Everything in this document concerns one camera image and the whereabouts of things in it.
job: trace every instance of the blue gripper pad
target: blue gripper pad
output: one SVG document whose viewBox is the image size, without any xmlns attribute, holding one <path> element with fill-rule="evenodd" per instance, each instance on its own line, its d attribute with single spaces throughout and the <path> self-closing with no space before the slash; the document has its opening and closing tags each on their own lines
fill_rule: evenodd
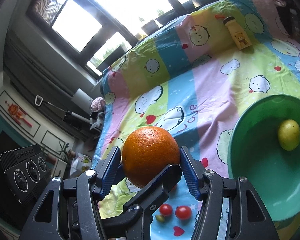
<svg viewBox="0 0 300 240">
<path fill-rule="evenodd" d="M 112 147 L 105 162 L 98 173 L 98 179 L 102 180 L 102 188 L 100 194 L 105 197 L 110 193 L 114 177 L 117 173 L 121 160 L 121 152 L 118 147 Z"/>
<path fill-rule="evenodd" d="M 203 165 L 197 165 L 197 162 L 193 159 L 189 153 L 187 147 L 180 148 L 180 167 L 185 177 L 190 194 L 194 196 L 196 200 L 200 196 L 200 188 L 203 187 L 203 173 L 205 168 Z"/>
</svg>

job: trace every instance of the teal wall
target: teal wall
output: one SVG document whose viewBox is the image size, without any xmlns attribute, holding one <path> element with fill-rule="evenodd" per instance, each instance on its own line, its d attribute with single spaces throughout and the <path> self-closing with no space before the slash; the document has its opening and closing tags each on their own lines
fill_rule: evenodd
<svg viewBox="0 0 300 240">
<path fill-rule="evenodd" d="M 20 135 L 11 125 L 7 123 L 7 121 L 0 115 L 0 133 L 1 131 L 5 131 L 6 134 L 10 136 L 12 140 L 14 140 L 21 147 L 25 147 L 31 145 L 28 140 L 26 140 L 22 135 Z"/>
</svg>

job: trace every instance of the bottle cap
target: bottle cap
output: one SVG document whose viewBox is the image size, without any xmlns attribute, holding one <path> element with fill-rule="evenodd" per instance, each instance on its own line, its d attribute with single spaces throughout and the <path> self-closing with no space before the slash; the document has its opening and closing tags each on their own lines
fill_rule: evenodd
<svg viewBox="0 0 300 240">
<path fill-rule="evenodd" d="M 223 20 L 223 24 L 226 24 L 227 22 L 230 22 L 231 20 L 235 20 L 235 18 L 233 16 L 229 16 Z"/>
</svg>

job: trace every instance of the orange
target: orange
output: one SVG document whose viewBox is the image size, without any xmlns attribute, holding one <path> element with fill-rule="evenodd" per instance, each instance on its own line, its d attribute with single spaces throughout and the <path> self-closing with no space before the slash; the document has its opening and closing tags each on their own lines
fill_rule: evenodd
<svg viewBox="0 0 300 240">
<path fill-rule="evenodd" d="M 122 149 L 123 170 L 136 187 L 143 188 L 167 164 L 179 164 L 176 140 L 165 129 L 142 127 L 132 132 Z"/>
</svg>

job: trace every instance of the bed sheet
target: bed sheet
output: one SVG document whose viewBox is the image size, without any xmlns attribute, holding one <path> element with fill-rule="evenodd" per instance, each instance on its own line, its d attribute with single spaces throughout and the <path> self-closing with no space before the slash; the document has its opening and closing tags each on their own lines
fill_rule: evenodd
<svg viewBox="0 0 300 240">
<path fill-rule="evenodd" d="M 253 46 L 239 51 L 216 14 L 234 16 Z M 228 177 L 228 143 L 247 107 L 273 94 L 300 98 L 300 44 L 289 38 L 271 0 L 223 0 L 130 50 L 104 72 L 102 88 L 106 117 L 93 167 L 112 146 L 122 149 L 135 129 L 156 125 L 206 168 Z M 119 215 L 138 190 L 128 179 L 113 186 L 99 203 L 101 217 Z M 190 239 L 202 203 L 183 177 L 167 203 L 173 209 L 188 205 L 193 215 L 186 222 L 154 219 L 151 239 Z M 227 214 L 224 199 L 218 239 L 225 238 Z M 290 239 L 299 225 L 300 213 L 275 223 L 281 240 Z"/>
</svg>

